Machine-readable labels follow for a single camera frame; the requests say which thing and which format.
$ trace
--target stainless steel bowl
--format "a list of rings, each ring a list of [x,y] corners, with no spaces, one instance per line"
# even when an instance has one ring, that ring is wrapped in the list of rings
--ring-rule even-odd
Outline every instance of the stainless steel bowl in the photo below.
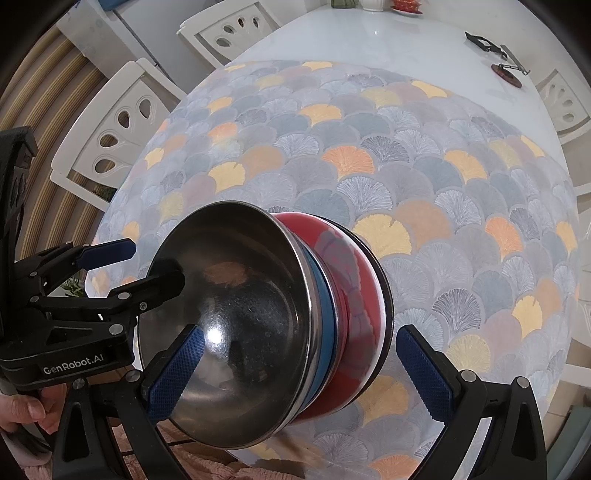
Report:
[[[185,218],[150,270],[163,261],[182,268],[185,287],[140,316],[142,364],[188,323],[206,339],[172,421],[214,447],[263,441],[301,410],[319,362],[319,294],[302,247],[267,212],[219,202]]]

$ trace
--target scallop pattern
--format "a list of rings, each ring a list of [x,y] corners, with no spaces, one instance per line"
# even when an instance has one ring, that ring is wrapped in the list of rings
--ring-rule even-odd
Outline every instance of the scallop pattern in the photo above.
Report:
[[[208,203],[312,213],[373,249],[396,329],[416,325],[457,367],[492,381],[526,375],[543,415],[569,344],[579,227],[568,175],[536,141],[396,72],[231,64],[178,105],[135,162],[95,242],[129,237],[137,254],[90,271],[86,290],[105,296],[142,278],[172,229]],[[404,479],[440,430],[391,348],[367,396],[286,427],[288,443],[234,453],[297,462],[305,478]]]

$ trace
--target red plate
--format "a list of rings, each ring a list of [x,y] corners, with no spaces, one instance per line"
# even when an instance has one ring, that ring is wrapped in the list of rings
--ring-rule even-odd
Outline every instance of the red plate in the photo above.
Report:
[[[349,309],[349,333],[334,377],[296,418],[308,420],[347,406],[368,382],[384,345],[386,307],[373,266],[348,235],[306,213],[275,216],[326,264]]]

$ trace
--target white vase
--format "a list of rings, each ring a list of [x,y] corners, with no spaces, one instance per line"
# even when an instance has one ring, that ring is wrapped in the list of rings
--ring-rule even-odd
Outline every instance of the white vase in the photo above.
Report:
[[[390,0],[359,0],[363,9],[369,12],[383,12],[385,4],[389,2]]]

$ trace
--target fingernail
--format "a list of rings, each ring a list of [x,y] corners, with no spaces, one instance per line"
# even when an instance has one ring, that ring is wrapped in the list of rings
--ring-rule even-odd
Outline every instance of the fingernail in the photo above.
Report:
[[[29,413],[33,420],[42,420],[45,418],[45,409],[42,405],[29,403]]]

